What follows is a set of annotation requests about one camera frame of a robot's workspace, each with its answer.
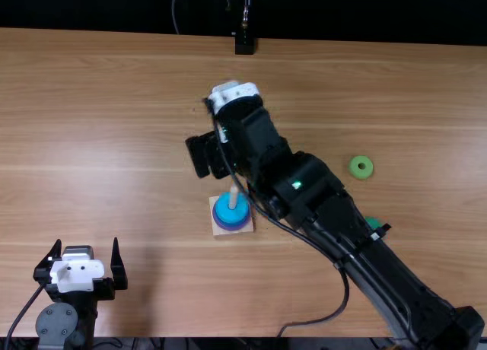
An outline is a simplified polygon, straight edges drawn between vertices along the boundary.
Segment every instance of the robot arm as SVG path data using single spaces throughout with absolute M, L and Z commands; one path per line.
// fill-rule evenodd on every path
M 345 270 L 403 348 L 476 348 L 484 327 L 481 316 L 472 307 L 455 309 L 422 283 L 381 240 L 390 226 L 371 231 L 320 159 L 291 152 L 254 84 L 220 85 L 205 103 L 223 143 L 216 131 L 186 140 L 199 177 L 210 171 L 217 179 L 227 176 L 224 154 L 271 216 L 303 230 Z
M 56 241 L 33 273 L 54 302 L 37 317 L 39 350 L 91 349 L 98 301 L 111 301 L 128 286 L 116 238 L 110 268 L 113 278 L 102 278 L 103 263 L 94 259 L 92 247 L 68 246 L 61 255 Z

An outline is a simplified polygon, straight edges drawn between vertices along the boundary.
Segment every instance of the cable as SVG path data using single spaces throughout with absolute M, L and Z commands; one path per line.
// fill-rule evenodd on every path
M 177 27 L 177 23 L 176 23 L 176 12 L 174 10 L 175 7 L 176 7 L 176 0 L 172 0 L 170 2 L 170 13 L 171 13 L 171 16 L 173 17 L 174 30 L 176 31 L 176 34 L 179 34 L 180 30 Z
M 17 327 L 18 323 L 22 320 L 22 317 L 25 315 L 25 313 L 32 305 L 32 303 L 37 299 L 37 297 L 39 297 L 40 292 L 43 291 L 45 287 L 46 287 L 46 283 L 39 285 L 39 288 L 36 289 L 36 291 L 32 294 L 30 300 L 25 304 L 24 308 L 22 308 L 21 312 L 18 314 L 17 318 L 12 323 L 12 326 L 8 331 L 7 337 L 5 338 L 4 350 L 9 350 L 8 346 L 10 345 L 10 340 L 14 333 L 15 327 Z
M 156 350 L 157 350 L 157 349 L 159 349 L 159 348 L 161 348 L 160 346 L 157 346 L 157 345 L 155 344 L 155 341 L 154 341 L 154 339 L 153 339 L 153 338 L 149 337 L 149 340 L 151 340 L 151 342 L 152 342 L 152 346 L 154 346 L 154 348 L 155 348 Z
M 227 172 L 230 174 L 231 179 L 233 180 L 234 184 L 238 187 L 240 192 L 247 198 L 247 201 L 253 205 L 253 207 L 261 214 L 263 215 L 269 222 L 275 224 L 277 227 L 281 228 L 282 230 L 292 234 L 294 237 L 297 237 L 301 240 L 303 240 L 305 243 L 313 247 L 315 250 L 317 250 L 319 253 L 324 255 L 329 261 L 333 263 L 333 259 L 331 256 L 320 246 L 318 246 L 314 241 L 310 240 L 308 237 L 304 236 L 303 234 L 300 234 L 299 232 L 293 230 L 292 228 L 286 226 L 285 224 L 282 224 L 281 222 L 275 220 L 273 217 L 269 215 L 266 211 L 264 211 L 263 208 L 261 208 L 256 201 L 253 199 L 253 197 L 250 196 L 250 194 L 245 190 L 244 186 L 242 183 L 239 181 L 237 176 L 235 175 L 235 172 L 232 170 L 230 164 L 228 163 L 227 157 L 225 156 L 224 150 L 223 150 L 223 144 L 221 143 L 220 139 L 220 132 L 218 131 L 218 124 L 215 118 L 215 114 L 211 113 L 212 115 L 212 122 L 213 122 L 213 129 L 215 130 L 215 135 L 218 143 L 218 149 L 220 150 L 220 155 L 221 159 L 223 160 L 223 163 L 225 167 L 227 168 Z M 349 287 L 349 280 L 347 279 L 347 275 L 345 273 L 345 270 L 343 268 L 338 268 L 338 272 L 340 273 L 340 277 L 342 278 L 343 281 L 343 299 L 342 303 L 334 310 L 331 314 L 328 316 L 322 317 L 322 318 L 317 318 L 315 320 L 309 320 L 309 321 L 303 321 L 303 322 L 292 322 L 292 323 L 287 323 L 285 324 L 281 330 L 279 331 L 277 337 L 280 338 L 282 337 L 282 334 L 288 327 L 296 327 L 296 326 L 306 326 L 306 325 L 314 325 L 317 323 L 324 323 L 330 320 L 333 320 L 334 318 L 337 318 L 347 307 L 347 304 L 349 302 L 349 297 L 350 297 L 350 287 Z
M 374 348 L 379 348 L 379 345 L 375 342 L 374 339 L 372 339 L 371 337 L 369 337 L 368 339 L 371 340 L 371 344 Z
M 98 342 L 97 344 L 93 345 L 92 348 L 97 348 L 98 346 L 102 346 L 102 345 L 112 345 L 112 346 L 115 346 L 116 348 L 122 348 L 123 347 L 123 343 L 116 337 L 112 337 L 112 340 L 115 340 L 118 342 L 118 344 L 114 344 L 113 342 L 110 342 L 110 341 L 102 341 L 102 342 Z
M 288 327 L 297 327 L 297 326 L 307 326 L 307 325 L 315 325 L 317 323 L 325 323 L 328 321 L 331 321 L 335 318 L 337 318 L 342 312 L 346 309 L 347 303 L 349 302 L 349 297 L 350 297 L 350 287 L 349 287 L 349 280 L 347 279 L 347 275 L 345 274 L 345 270 L 342 268 L 338 269 L 338 272 L 340 273 L 340 276 L 342 277 L 343 280 L 343 299 L 342 303 L 334 310 L 331 314 L 328 316 L 322 317 L 322 318 L 317 318 L 315 320 L 309 320 L 309 321 L 303 321 L 303 322 L 291 322 L 285 324 L 282 328 L 281 331 L 279 331 L 279 334 L 277 337 L 282 337 L 282 334 Z

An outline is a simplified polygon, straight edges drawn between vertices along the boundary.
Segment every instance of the wooden base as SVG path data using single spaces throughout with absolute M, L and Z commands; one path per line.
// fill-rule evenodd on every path
M 217 225 L 215 219 L 213 218 L 213 205 L 215 205 L 216 201 L 218 200 L 219 196 L 210 196 L 210 217 L 212 218 L 212 228 L 213 228 L 213 236 L 221 236 L 225 234 L 242 234 L 245 232 L 253 232 L 253 219 L 250 217 L 250 220 L 240 229 L 237 231 L 227 231 Z

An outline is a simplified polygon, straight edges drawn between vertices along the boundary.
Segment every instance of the black background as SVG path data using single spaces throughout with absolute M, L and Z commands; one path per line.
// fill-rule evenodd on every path
M 174 33 L 171 0 L 0 0 L 0 26 Z M 180 32 L 230 36 L 244 0 L 177 0 Z M 487 0 L 253 0 L 258 37 L 487 44 Z

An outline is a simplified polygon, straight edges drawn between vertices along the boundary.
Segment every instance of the wood grain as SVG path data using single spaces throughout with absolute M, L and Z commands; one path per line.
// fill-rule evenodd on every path
M 228 181 L 198 180 L 183 142 L 210 129 L 201 99 L 228 79 L 257 83 L 280 133 L 393 225 L 422 280 L 487 317 L 486 48 L 260 40 L 235 56 L 231 38 L 1 29 L 0 334 L 56 238 L 106 264 L 119 238 L 129 290 L 100 303 L 97 336 L 274 336 L 335 309 L 336 270 L 263 219 L 212 236 L 208 197 Z M 356 154 L 369 180 L 347 173 Z M 339 319 L 287 334 L 388 332 L 353 287 Z

